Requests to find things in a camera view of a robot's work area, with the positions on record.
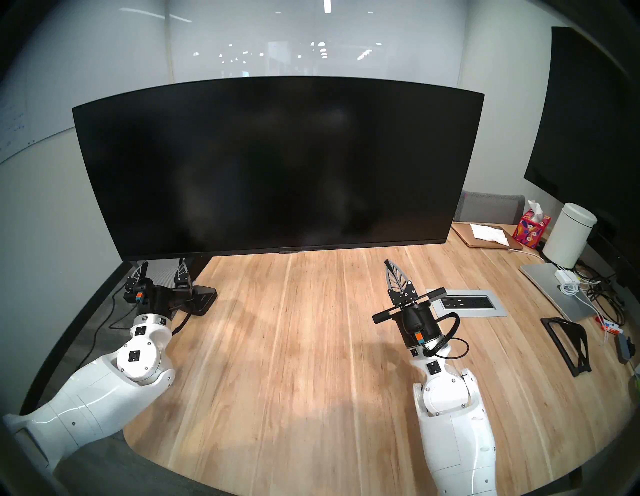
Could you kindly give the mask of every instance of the white canister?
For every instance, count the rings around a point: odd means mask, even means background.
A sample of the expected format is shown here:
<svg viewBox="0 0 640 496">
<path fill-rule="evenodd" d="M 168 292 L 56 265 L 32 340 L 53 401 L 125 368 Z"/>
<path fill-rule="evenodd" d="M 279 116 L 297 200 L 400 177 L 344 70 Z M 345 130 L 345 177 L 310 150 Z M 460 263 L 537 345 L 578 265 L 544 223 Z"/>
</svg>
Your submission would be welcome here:
<svg viewBox="0 0 640 496">
<path fill-rule="evenodd" d="M 597 221 L 595 215 L 580 205 L 564 204 L 542 253 L 554 264 L 572 268 Z"/>
</svg>

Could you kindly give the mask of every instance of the black monitor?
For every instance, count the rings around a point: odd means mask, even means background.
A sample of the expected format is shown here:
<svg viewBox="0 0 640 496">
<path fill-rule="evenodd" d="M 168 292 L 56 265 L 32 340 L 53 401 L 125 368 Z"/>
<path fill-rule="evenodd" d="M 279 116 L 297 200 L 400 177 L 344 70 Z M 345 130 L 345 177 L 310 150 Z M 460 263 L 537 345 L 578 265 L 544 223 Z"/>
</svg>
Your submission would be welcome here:
<svg viewBox="0 0 640 496">
<path fill-rule="evenodd" d="M 444 243 L 484 95 L 351 77 L 171 84 L 73 109 L 123 260 Z"/>
<path fill-rule="evenodd" d="M 602 51 L 572 28 L 552 28 L 547 96 L 524 175 L 598 218 L 589 244 L 637 298 L 639 102 L 637 88 Z"/>
</svg>

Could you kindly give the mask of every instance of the colorful tissue box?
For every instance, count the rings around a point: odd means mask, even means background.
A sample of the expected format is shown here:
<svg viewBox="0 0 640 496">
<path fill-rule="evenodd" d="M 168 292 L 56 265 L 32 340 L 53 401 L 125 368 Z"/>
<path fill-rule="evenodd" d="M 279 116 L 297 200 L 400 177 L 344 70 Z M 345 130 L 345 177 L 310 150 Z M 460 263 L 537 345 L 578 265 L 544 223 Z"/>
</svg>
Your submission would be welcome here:
<svg viewBox="0 0 640 496">
<path fill-rule="evenodd" d="M 542 233 L 544 233 L 551 220 L 551 217 L 548 215 L 543 215 L 542 222 L 533 222 L 533 220 L 531 220 L 532 217 L 533 210 L 529 209 L 527 213 L 522 216 L 516 226 L 516 230 L 513 232 L 513 239 L 529 248 L 535 248 L 538 245 Z"/>
</svg>

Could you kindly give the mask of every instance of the gray chair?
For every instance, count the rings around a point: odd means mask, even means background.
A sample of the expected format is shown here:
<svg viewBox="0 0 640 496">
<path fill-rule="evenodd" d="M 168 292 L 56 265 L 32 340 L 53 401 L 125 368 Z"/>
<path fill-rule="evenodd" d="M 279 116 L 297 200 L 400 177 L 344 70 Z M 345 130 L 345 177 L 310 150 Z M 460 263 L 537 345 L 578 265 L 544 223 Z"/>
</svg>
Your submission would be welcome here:
<svg viewBox="0 0 640 496">
<path fill-rule="evenodd" d="M 455 222 L 517 224 L 524 213 L 523 195 L 492 195 L 462 190 Z"/>
</svg>

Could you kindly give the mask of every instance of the wooden tray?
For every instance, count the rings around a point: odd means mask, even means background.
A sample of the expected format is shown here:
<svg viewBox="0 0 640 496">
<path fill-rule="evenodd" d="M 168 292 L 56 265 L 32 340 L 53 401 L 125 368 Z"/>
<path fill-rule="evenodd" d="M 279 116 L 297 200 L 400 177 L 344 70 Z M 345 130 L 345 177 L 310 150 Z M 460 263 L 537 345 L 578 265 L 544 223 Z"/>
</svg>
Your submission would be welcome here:
<svg viewBox="0 0 640 496">
<path fill-rule="evenodd" d="M 474 232 L 471 229 L 471 224 L 467 222 L 454 222 L 451 224 L 453 230 L 458 233 L 458 236 L 462 238 L 462 241 L 465 242 L 469 248 L 495 248 L 497 250 L 521 250 L 522 245 L 511 237 L 511 234 L 506 232 L 502 227 L 491 225 L 491 224 L 483 224 L 488 225 L 489 227 L 495 227 L 496 229 L 502 229 L 504 231 L 504 235 L 509 242 L 509 246 L 504 246 L 503 244 L 498 243 L 497 241 L 485 241 L 484 239 L 476 239 L 474 238 Z"/>
</svg>

